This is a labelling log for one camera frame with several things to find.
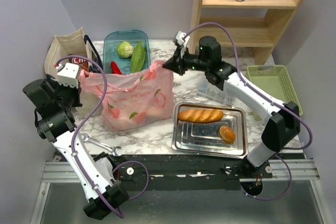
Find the beige canvas tote bag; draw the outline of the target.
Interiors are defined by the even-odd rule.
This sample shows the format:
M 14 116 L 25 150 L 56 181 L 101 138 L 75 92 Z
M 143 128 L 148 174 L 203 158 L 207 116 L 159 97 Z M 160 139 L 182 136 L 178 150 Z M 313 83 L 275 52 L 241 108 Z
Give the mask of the beige canvas tote bag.
M 67 36 L 54 37 L 44 62 L 45 73 L 55 77 L 56 69 L 54 64 L 60 58 L 69 55 L 80 55 L 89 58 L 98 63 L 100 67 L 103 67 L 96 48 L 83 28 L 74 31 Z M 78 114 L 84 118 L 92 111 L 98 101 L 99 98 L 96 95 L 82 91 L 80 94 L 82 107 L 76 108 Z

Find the pink plastic grocery bag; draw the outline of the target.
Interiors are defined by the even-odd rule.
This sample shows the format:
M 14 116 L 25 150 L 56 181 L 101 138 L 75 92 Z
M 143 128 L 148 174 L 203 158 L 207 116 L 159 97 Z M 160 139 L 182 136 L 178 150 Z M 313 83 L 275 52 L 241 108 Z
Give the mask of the pink plastic grocery bag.
M 127 75 L 83 70 L 81 92 L 102 102 L 102 121 L 111 131 L 135 129 L 170 118 L 174 109 L 173 72 L 157 60 L 148 69 Z

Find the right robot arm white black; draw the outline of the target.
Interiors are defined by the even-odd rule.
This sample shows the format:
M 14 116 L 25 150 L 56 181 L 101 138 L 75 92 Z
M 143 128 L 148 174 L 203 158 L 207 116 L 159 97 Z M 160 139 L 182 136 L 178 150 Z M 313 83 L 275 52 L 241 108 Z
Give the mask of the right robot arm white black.
M 256 112 L 266 126 L 259 143 L 241 165 L 242 173 L 249 178 L 260 172 L 260 166 L 280 152 L 300 132 L 299 108 L 294 102 L 275 99 L 247 80 L 233 65 L 222 60 L 221 46 L 215 37 L 200 39 L 198 55 L 189 53 L 190 37 L 179 31 L 173 42 L 176 50 L 163 65 L 165 69 L 183 75 L 188 70 L 201 71 L 209 83 L 240 99 Z

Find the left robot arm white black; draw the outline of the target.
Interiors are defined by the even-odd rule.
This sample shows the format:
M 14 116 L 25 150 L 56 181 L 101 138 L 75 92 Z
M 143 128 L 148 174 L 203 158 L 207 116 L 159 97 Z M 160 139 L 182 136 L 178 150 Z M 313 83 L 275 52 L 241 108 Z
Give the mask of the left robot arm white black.
M 47 78 L 27 84 L 23 93 L 34 104 L 35 116 L 41 117 L 35 120 L 38 135 L 63 154 L 77 175 L 88 201 L 85 214 L 102 220 L 112 212 L 122 218 L 120 205 L 129 195 L 114 177 L 116 166 L 106 153 L 89 154 L 71 113 L 71 108 L 81 106 L 80 89 Z

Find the red chips bag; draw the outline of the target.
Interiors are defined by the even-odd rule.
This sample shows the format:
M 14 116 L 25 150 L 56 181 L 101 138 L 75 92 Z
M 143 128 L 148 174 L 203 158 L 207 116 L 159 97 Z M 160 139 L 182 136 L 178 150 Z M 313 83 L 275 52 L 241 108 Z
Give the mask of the red chips bag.
M 72 64 L 75 64 L 75 65 L 78 65 L 80 67 L 80 69 L 83 69 L 85 71 L 89 71 L 89 62 L 85 59 L 81 59 L 81 58 L 78 58 L 78 57 L 71 57 L 68 59 L 68 62 L 69 63 L 72 63 Z

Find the green leaf vegetable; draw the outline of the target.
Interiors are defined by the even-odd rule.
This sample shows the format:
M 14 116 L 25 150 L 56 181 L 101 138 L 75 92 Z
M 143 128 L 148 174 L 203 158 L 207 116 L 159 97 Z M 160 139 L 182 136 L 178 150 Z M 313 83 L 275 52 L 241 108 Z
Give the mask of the green leaf vegetable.
M 139 41 L 133 50 L 131 57 L 131 73 L 141 71 L 146 58 L 146 48 L 143 46 L 143 41 Z

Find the silver wrench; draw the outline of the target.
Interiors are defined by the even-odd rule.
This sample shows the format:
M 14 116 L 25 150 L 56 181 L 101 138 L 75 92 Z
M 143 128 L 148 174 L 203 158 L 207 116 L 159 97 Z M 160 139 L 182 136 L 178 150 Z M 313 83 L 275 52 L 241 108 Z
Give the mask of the silver wrench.
M 111 153 L 111 155 L 114 156 L 114 157 L 122 156 L 122 154 L 119 153 L 119 150 L 122 150 L 122 147 L 110 146 L 110 145 L 105 144 L 103 142 L 97 141 L 97 140 L 93 139 L 92 137 L 90 137 L 87 133 L 81 133 L 81 138 L 82 138 L 83 142 L 96 145 L 100 148 L 103 148 L 103 149 L 109 151 Z

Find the clear plastic screw box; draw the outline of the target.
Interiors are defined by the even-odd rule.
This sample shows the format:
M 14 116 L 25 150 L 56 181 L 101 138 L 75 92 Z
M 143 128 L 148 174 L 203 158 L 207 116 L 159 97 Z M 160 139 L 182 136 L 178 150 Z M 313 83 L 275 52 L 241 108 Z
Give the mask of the clear plastic screw box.
M 203 77 L 197 84 L 196 93 L 204 98 L 219 103 L 221 105 L 232 107 L 236 98 L 229 93 L 220 90 L 218 87 L 210 84 Z

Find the teal plastic container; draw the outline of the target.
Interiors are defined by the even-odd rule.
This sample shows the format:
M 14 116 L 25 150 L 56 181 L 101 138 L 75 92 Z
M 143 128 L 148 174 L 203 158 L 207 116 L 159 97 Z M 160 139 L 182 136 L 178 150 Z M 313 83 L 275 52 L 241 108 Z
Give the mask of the teal plastic container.
M 122 74 L 131 73 L 131 56 L 122 58 L 118 55 L 117 47 L 123 43 L 129 43 L 133 48 L 136 47 L 138 42 L 142 42 L 142 47 L 145 52 L 144 64 L 141 70 L 148 69 L 151 64 L 150 48 L 148 36 L 145 32 L 140 30 L 130 31 L 116 31 L 109 34 L 103 45 L 103 69 L 105 73 L 113 73 L 112 62 L 114 62 L 119 68 Z

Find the green cabbage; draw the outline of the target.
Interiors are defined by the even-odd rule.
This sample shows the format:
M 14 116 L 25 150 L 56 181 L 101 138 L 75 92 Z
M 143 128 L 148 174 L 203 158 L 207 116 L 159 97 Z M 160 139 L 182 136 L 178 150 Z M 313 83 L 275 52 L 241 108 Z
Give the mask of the green cabbage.
M 128 41 L 122 41 L 117 46 L 117 54 L 121 58 L 129 58 L 133 54 L 134 47 Z

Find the red pepper in container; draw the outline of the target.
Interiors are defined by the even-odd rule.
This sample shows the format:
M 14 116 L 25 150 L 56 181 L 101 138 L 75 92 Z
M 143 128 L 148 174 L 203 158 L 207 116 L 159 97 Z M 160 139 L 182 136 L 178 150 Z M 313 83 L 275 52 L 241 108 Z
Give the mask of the red pepper in container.
M 111 67 L 111 73 L 112 73 L 112 74 L 119 74 L 119 75 L 122 75 L 121 70 L 119 69 L 118 65 L 117 65 L 114 61 L 112 61 L 112 62 L 110 63 L 110 67 Z

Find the silver metal tray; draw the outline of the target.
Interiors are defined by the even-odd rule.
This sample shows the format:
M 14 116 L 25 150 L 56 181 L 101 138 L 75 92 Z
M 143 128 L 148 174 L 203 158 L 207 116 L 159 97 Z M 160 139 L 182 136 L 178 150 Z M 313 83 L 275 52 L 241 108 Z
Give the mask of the silver metal tray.
M 224 116 L 211 123 L 179 120 L 178 114 L 188 109 L 221 110 Z M 230 127 L 235 133 L 232 144 L 220 136 L 222 126 Z M 182 153 L 242 159 L 248 154 L 246 113 L 241 108 L 180 102 L 174 111 L 172 148 Z

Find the round bread bun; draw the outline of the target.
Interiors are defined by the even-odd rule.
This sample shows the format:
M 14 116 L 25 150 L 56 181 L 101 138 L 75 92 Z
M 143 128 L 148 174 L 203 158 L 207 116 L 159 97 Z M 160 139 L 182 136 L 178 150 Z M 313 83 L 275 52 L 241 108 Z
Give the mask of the round bread bun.
M 218 133 L 219 136 L 223 139 L 223 141 L 228 144 L 233 144 L 236 139 L 235 132 L 229 126 L 225 125 L 221 126 L 219 128 Z

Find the wooden shelf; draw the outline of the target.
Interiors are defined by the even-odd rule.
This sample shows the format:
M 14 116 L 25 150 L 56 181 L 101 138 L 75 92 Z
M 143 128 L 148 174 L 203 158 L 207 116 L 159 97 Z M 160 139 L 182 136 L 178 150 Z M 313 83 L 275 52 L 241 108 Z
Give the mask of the wooden shelf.
M 304 0 L 193 0 L 190 27 L 216 22 L 226 27 L 238 47 L 252 49 L 263 65 Z

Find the green plastic basket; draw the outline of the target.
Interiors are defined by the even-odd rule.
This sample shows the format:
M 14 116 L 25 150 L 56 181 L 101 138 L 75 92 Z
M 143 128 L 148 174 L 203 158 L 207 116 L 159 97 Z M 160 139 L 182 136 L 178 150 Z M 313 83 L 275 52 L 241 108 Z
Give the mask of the green plastic basket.
M 248 66 L 246 78 L 274 98 L 285 103 L 294 102 L 299 107 L 299 115 L 303 115 L 298 96 L 284 65 Z

